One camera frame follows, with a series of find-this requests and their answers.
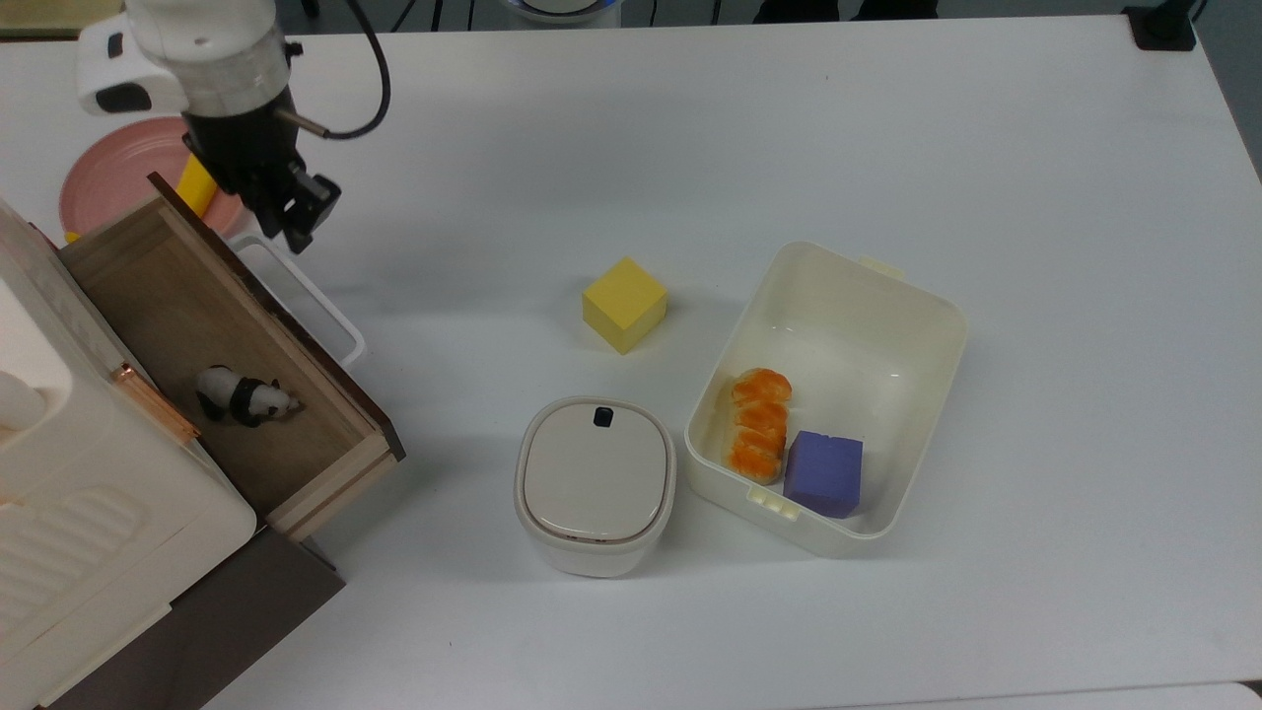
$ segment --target yellow cube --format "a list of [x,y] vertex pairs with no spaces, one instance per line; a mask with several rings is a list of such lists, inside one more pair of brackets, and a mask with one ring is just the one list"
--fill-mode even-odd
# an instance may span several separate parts
[[666,286],[630,256],[583,291],[583,320],[626,354],[666,317]]

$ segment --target black button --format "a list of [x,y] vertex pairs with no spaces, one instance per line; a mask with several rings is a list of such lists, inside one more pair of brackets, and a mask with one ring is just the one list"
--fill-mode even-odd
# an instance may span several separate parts
[[121,113],[124,111],[148,111],[154,102],[149,100],[149,92],[139,83],[119,83],[110,88],[96,92],[96,105],[106,113]]

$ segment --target black cable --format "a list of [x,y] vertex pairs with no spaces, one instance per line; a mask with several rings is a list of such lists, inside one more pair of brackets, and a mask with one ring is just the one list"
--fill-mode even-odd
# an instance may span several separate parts
[[331,130],[321,136],[329,140],[360,137],[381,125],[381,120],[386,117],[386,111],[390,108],[390,68],[386,66],[386,55],[381,50],[381,43],[377,42],[377,35],[372,32],[372,24],[369,21],[369,16],[363,14],[363,8],[360,6],[358,0],[346,0],[346,6],[351,9],[351,14],[360,23],[360,29],[363,30],[365,37],[369,38],[369,44],[372,47],[372,55],[377,58],[377,69],[381,71],[381,103],[377,105],[377,113],[362,126],[348,131]]
[[399,28],[403,26],[403,21],[408,19],[408,13],[411,11],[411,6],[415,4],[416,0],[408,0],[408,4],[403,6],[403,13],[399,15],[399,19],[395,20],[395,25],[390,28],[390,32],[399,32]]

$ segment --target foam block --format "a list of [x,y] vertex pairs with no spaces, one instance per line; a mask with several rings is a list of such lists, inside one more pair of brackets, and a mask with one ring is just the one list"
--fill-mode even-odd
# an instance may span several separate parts
[[784,496],[820,516],[844,518],[859,504],[863,443],[798,433],[785,463]]
[[583,291],[583,320],[623,354],[665,315],[666,286],[630,256]]
[[201,217],[206,214],[218,188],[197,155],[189,155],[184,163],[184,172],[179,175],[179,184],[175,185],[175,194],[179,194],[192,207],[193,213]]

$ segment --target white basket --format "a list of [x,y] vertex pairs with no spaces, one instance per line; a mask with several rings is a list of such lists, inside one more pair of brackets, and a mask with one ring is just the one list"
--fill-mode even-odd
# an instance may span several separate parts
[[[968,322],[948,300],[798,241],[776,253],[745,308],[688,429],[684,472],[698,494],[824,557],[893,527],[964,352]],[[723,467],[727,388],[750,368],[794,387],[801,430],[863,443],[859,506],[827,518]]]

